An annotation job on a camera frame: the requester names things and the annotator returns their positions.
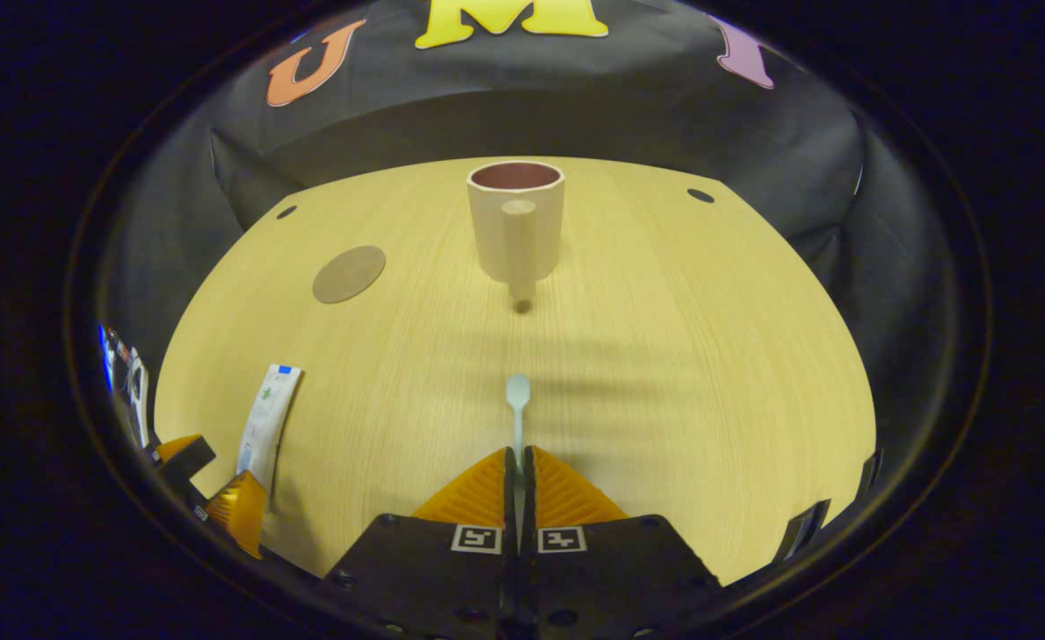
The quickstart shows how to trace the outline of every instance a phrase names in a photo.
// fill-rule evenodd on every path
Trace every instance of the label sticker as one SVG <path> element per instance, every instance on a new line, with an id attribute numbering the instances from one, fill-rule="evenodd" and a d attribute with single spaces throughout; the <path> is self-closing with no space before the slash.
<path id="1" fill-rule="evenodd" d="M 572 554 L 586 550 L 586 534 L 579 526 L 556 526 L 539 528 L 538 552 L 540 554 Z"/>
<path id="2" fill-rule="evenodd" d="M 456 525 L 452 551 L 465 554 L 502 554 L 502 528 L 474 525 Z"/>

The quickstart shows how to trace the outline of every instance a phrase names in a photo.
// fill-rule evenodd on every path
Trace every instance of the purple letter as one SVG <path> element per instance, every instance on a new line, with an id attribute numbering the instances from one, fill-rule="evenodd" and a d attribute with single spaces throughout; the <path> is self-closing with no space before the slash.
<path id="1" fill-rule="evenodd" d="M 721 63 L 721 67 L 737 74 L 739 77 L 753 82 L 762 86 L 763 89 L 773 88 L 774 82 L 767 76 L 763 69 L 763 53 L 759 51 L 759 42 L 754 38 L 742 32 L 739 28 L 729 25 L 725 21 L 709 16 L 709 18 L 724 32 L 724 48 L 726 51 L 722 56 L 716 59 Z"/>

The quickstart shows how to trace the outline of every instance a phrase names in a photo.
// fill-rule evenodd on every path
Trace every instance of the letter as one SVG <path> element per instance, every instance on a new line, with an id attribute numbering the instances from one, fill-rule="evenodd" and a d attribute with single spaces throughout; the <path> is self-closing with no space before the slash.
<path id="1" fill-rule="evenodd" d="M 294 77 L 298 73 L 298 65 L 302 58 L 310 51 L 311 47 L 306 47 L 286 60 L 281 61 L 271 69 L 271 86 L 265 91 L 265 101 L 271 107 L 283 107 L 311 93 L 325 81 L 336 73 L 341 68 L 341 63 L 345 61 L 345 51 L 348 49 L 348 41 L 352 38 L 356 28 L 365 24 L 365 21 L 355 21 L 347 27 L 336 29 L 324 38 L 324 58 L 321 58 L 321 66 L 312 72 L 306 79 L 298 81 Z"/>
<path id="2" fill-rule="evenodd" d="M 531 3 L 534 16 L 522 21 L 528 32 L 593 38 L 608 33 L 608 26 L 595 18 L 590 0 L 432 0 L 428 28 L 416 39 L 416 48 L 429 49 L 470 38 L 474 28 L 460 23 L 461 10 L 487 31 L 500 33 L 507 31 Z"/>
<path id="3" fill-rule="evenodd" d="M 721 67 L 752 82 L 753 85 L 762 86 L 763 89 L 773 88 L 774 82 L 768 77 L 767 70 L 763 68 L 763 52 L 759 49 L 759 42 L 719 18 L 713 16 L 709 18 L 724 33 L 725 52 L 716 59 L 721 63 Z"/>

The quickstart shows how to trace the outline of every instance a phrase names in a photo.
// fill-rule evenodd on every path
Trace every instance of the brown coaster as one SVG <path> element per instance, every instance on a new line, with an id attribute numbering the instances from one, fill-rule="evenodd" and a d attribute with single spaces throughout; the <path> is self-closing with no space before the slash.
<path id="1" fill-rule="evenodd" d="M 354 247 L 329 260 L 312 278 L 312 297 L 334 304 L 364 292 L 384 271 L 385 255 L 377 247 Z"/>

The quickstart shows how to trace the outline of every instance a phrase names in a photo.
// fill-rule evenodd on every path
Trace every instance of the beige mug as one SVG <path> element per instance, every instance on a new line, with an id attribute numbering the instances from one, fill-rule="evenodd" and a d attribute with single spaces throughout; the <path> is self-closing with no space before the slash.
<path id="1" fill-rule="evenodd" d="M 479 267 L 512 299 L 534 297 L 558 264 L 566 176 L 551 163 L 486 163 L 466 178 Z"/>

